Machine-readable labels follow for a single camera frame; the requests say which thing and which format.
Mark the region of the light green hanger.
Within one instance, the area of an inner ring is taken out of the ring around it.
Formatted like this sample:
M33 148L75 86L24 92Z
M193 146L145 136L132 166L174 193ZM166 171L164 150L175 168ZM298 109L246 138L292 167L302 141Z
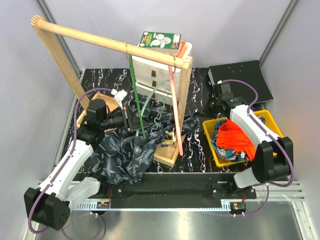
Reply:
M159 89L164 83L166 83L166 82L169 82L169 80L167 79L167 80L161 81L160 84L159 84L159 86L156 86L155 88L153 88L152 91L149 93L149 96L146 98L146 100L145 100L145 102L144 102L144 105L143 105L143 107L142 107L142 109L141 109L142 121L143 121L144 112L145 112L145 110L146 110L146 108L147 108L147 106L148 106L151 98L152 98L153 95L156 93L156 91L158 91L158 89ZM142 84L140 84L140 83L138 83L138 82L136 83L136 88L137 88L137 86L138 86L139 88L149 89L149 87L144 86L144 85L142 85Z

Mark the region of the dark grey patterned shorts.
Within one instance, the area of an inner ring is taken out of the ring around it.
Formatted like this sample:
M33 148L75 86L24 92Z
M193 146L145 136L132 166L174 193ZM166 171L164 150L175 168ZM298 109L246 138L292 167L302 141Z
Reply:
M154 160L157 147L175 129L174 114L162 103L138 97L142 119L149 124L145 134L117 128L105 137L91 156L92 172L109 184L122 181L138 184Z

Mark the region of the dark green hanger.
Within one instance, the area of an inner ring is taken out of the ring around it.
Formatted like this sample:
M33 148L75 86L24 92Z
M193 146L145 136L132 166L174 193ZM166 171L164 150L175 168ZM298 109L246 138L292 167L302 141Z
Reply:
M141 132L142 132L143 138L146 139L146 132L145 132L145 128L144 128L141 107L140 107L140 101L139 101L138 91L137 91L137 86L136 86L136 77L135 77L135 72L134 72L133 58L132 58L131 54L128 55L128 61L129 61L130 75L131 75L132 86L133 86L133 91L134 91L134 98L135 98L137 112L138 112L138 116L139 116L139 122L140 122L140 126L141 126Z

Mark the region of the wooden clothes rack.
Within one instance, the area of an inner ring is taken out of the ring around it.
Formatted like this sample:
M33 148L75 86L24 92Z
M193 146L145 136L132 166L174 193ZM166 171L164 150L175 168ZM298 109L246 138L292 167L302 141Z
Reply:
M30 23L45 47L48 49L53 60L78 99L85 92L79 82L79 75L75 70L73 70L70 61L67 59L67 55L58 41L58 36L72 38L102 48L111 49L181 69L179 102L176 106L176 115L174 117L179 121L180 125L183 124L193 63L193 58L191 56L174 59L172 56L164 53L143 49L117 40L50 23L47 22L44 17L39 15L33 16Z

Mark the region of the patterned blue orange shorts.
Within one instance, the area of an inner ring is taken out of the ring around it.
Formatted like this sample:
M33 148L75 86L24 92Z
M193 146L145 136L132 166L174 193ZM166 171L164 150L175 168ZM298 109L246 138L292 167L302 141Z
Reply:
M226 118L219 120L213 128L210 135L210 143L214 149L214 152L222 163L238 163L248 161L248 155L245 151L236 151L233 148L223 148L217 145L220 127L227 121Z

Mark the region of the pink hanger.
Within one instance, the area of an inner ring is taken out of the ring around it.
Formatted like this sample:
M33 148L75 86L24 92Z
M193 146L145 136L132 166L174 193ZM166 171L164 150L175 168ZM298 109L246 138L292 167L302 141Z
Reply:
M168 66L169 71L169 82L172 96L172 106L173 106L173 114L174 114L174 122L175 122L175 132L176 132L176 140L177 146L179 150L179 155L183 155L183 144L182 144L182 135L181 128L179 122L179 112L178 112L178 101L177 101L177 93L176 93L176 85L174 80L174 71L171 66Z

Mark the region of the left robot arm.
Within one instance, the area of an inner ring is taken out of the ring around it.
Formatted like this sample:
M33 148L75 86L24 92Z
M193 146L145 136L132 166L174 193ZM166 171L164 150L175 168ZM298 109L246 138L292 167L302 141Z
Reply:
M33 228L33 222L61 230L71 212L83 201L93 195L103 198L108 193L107 184L97 176L85 177L77 185L70 186L80 167L102 142L106 130L134 131L143 126L140 117L127 105L111 112L107 109L103 99L89 102L80 127L74 130L73 142L58 165L37 188L30 187L24 193L28 228L32 233L40 233Z

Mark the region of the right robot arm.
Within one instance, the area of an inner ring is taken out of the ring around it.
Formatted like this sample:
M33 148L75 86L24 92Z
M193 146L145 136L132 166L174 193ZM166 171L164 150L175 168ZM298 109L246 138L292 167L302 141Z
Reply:
M212 116L223 117L203 123L218 167L252 162L251 167L232 177L227 185L228 195L236 199L245 188L262 184L289 187L294 180L292 140L268 128L254 114L251 104L234 96L230 83L228 79L215 84L215 99L206 106Z

